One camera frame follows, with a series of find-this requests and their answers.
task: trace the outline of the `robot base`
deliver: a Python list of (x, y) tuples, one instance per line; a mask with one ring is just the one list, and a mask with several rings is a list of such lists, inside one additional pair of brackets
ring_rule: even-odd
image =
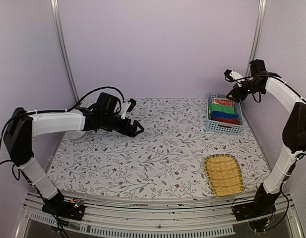
[(237, 221), (243, 221), (247, 219), (252, 219), (255, 217), (265, 216), (276, 211), (275, 206), (267, 207), (265, 209), (261, 209), (259, 214), (256, 214), (255, 211), (255, 203), (245, 203), (240, 205), (235, 205), (232, 208), (233, 212), (236, 215)]

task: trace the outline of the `folded towel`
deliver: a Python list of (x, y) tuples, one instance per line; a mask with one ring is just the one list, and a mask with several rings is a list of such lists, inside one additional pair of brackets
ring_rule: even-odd
[(234, 107), (223, 106), (223, 105), (219, 105), (219, 104), (210, 104), (209, 113), (212, 114), (213, 111), (230, 113), (230, 114), (235, 113)]
[(234, 118), (234, 119), (212, 118), (212, 120), (226, 122), (226, 123), (235, 124), (235, 125), (240, 125), (238, 118)]
[(233, 106), (233, 102), (229, 99), (225, 99), (225, 98), (214, 98), (212, 99), (212, 103), (213, 104), (220, 104), (223, 106)]
[(212, 119), (213, 118), (235, 119), (238, 117), (239, 117), (238, 115), (231, 114), (231, 113), (223, 113), (223, 112), (217, 112), (217, 111), (212, 112)]

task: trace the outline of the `vent grille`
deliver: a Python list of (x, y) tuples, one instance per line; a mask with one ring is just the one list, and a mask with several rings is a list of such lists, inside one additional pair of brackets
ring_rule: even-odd
[[(49, 215), (32, 212), (31, 219), (50, 225), (57, 226), (56, 220)], [(142, 232), (142, 231), (125, 231), (117, 229), (105, 229), (96, 226), (80, 224), (79, 229), (68, 229), (74, 232), (101, 236), (103, 238), (215, 238), (235, 234), (233, 226), (224, 226), (213, 229), (203, 229), (196, 231), (178, 231), (178, 232)]]

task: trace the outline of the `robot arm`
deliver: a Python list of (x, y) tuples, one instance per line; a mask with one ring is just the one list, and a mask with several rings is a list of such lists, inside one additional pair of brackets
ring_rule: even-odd
[(256, 59), (250, 62), (250, 77), (235, 77), (231, 70), (225, 72), (229, 82), (235, 82), (233, 89), (227, 95), (237, 103), (243, 101), (248, 94), (271, 93), (290, 113), (284, 127), (282, 138), (283, 144), (279, 158), (263, 184), (258, 188), (254, 202), (247, 205), (237, 205), (237, 220), (250, 219), (267, 215), (275, 211), (274, 203), (280, 195), (281, 185), (289, 178), (298, 155), (306, 150), (306, 100), (303, 99), (275, 73), (267, 72), (264, 61)]
[[(42, 113), (25, 115), (9, 123), (4, 134), (4, 143), (10, 159), (21, 170), (27, 181), (35, 186), (44, 199), (44, 212), (53, 215), (81, 220), (84, 207), (81, 201), (65, 202), (64, 196), (47, 177), (36, 161), (32, 151), (32, 137), (62, 131), (106, 131), (115, 130), (121, 134), (135, 137), (144, 131), (140, 123), (125, 117), (136, 101), (131, 99), (121, 106), (119, 114), (114, 113), (118, 98), (101, 93), (97, 102), (90, 108), (76, 108), (65, 113)], [(23, 114), (23, 108), (17, 108), (12, 117)]]

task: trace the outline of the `green cloth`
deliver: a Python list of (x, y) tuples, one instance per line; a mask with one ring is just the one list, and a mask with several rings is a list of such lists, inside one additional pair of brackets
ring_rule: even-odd
[(235, 114), (234, 107), (223, 106), (220, 104), (211, 104), (209, 107), (209, 110), (210, 110), (210, 114), (212, 114), (213, 111)]

